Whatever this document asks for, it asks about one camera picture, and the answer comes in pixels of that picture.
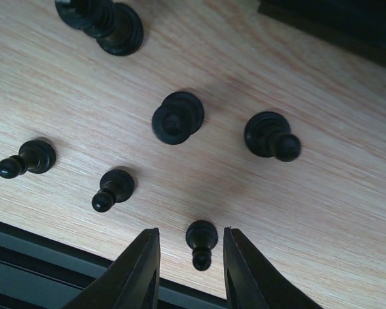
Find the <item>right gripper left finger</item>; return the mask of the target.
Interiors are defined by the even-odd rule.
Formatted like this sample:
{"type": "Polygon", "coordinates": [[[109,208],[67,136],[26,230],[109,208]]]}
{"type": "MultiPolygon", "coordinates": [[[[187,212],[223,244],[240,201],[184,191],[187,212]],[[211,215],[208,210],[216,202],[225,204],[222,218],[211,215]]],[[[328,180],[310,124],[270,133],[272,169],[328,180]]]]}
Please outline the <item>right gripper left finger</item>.
{"type": "Polygon", "coordinates": [[[102,276],[64,307],[156,308],[159,282],[159,229],[145,229],[102,276]]]}

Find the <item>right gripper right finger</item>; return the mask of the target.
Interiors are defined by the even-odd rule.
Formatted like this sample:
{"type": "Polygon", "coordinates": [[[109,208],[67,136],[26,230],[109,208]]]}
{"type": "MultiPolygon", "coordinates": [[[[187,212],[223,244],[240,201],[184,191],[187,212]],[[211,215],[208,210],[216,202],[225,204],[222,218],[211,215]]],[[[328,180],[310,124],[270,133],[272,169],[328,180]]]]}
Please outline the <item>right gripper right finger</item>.
{"type": "Polygon", "coordinates": [[[229,308],[318,308],[239,229],[224,229],[224,271],[229,308]]]}

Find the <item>black chess pawn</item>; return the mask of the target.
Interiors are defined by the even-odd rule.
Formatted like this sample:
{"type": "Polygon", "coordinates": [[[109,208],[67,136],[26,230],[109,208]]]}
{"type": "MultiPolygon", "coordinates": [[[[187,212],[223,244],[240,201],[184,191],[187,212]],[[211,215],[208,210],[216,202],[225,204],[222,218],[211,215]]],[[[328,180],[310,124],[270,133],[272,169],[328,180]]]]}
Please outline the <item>black chess pawn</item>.
{"type": "Polygon", "coordinates": [[[92,207],[97,212],[107,212],[116,203],[127,201],[134,192],[133,177],[125,170],[112,169],[100,180],[100,189],[92,199],[92,207]]]}
{"type": "Polygon", "coordinates": [[[192,249],[194,268],[198,271],[208,270],[212,262],[212,249],[218,242],[215,225],[209,221],[197,220],[188,227],[185,239],[192,249]]]}
{"type": "Polygon", "coordinates": [[[0,161],[0,177],[12,179],[26,172],[46,173],[54,166],[56,159],[57,155],[51,144],[38,139],[30,140],[19,148],[17,155],[0,161]]]}

